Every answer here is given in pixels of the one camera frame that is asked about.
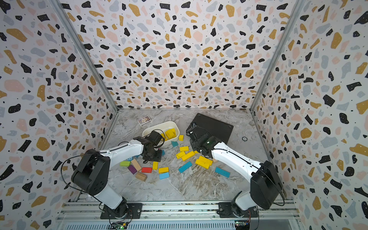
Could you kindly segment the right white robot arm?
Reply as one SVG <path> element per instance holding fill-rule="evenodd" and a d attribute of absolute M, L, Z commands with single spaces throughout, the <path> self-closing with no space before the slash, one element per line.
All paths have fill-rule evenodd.
<path fill-rule="evenodd" d="M 256 206 L 270 209 L 276 198 L 282 195 L 280 177 L 270 161 L 261 163 L 241 155 L 197 125 L 189 128 L 186 135 L 190 137 L 194 150 L 204 157 L 226 164 L 250 183 L 249 191 L 239 192 L 231 201 L 231 209 L 235 216 L 242 217 L 248 209 Z"/>

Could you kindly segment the long yellow block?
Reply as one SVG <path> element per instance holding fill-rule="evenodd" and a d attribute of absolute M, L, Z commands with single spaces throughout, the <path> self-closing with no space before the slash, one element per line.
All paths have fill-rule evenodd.
<path fill-rule="evenodd" d="M 171 139 L 174 139 L 175 137 L 176 137 L 176 131 L 174 128 L 165 131 L 166 140 L 171 140 Z"/>

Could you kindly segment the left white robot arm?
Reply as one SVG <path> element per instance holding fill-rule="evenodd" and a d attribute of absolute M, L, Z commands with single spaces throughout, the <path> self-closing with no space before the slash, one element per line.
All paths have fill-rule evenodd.
<path fill-rule="evenodd" d="M 160 161 L 165 138 L 162 132 L 152 131 L 144 137 L 135 137 L 121 145 L 96 151 L 88 150 L 71 176 L 71 181 L 81 190 L 104 204 L 104 212 L 121 218 L 128 212 L 127 201 L 108 185 L 110 169 L 128 158 L 141 155 L 145 163 Z"/>

